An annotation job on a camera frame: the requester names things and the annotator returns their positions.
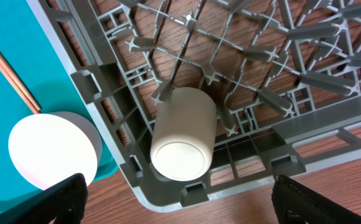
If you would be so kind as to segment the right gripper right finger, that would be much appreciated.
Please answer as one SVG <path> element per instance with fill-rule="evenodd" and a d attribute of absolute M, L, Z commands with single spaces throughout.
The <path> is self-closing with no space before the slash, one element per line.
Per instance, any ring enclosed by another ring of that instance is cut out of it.
<path fill-rule="evenodd" d="M 361 216 L 296 182 L 286 175 L 276 177 L 271 194 L 280 224 L 361 223 Z"/>

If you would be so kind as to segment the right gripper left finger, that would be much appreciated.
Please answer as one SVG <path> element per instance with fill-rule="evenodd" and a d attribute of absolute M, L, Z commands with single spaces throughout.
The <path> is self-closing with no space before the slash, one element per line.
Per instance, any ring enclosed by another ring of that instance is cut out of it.
<path fill-rule="evenodd" d="M 79 224 L 87 200 L 84 175 L 76 173 L 1 213 L 0 224 Z"/>

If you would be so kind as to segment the white paper cup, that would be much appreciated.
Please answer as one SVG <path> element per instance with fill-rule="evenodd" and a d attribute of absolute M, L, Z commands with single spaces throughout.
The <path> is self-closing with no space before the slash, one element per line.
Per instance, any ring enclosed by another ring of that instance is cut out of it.
<path fill-rule="evenodd" d="M 161 103 L 150 157 L 164 177 L 195 180 L 211 166 L 217 132 L 217 107 L 202 90 L 183 87 Z"/>

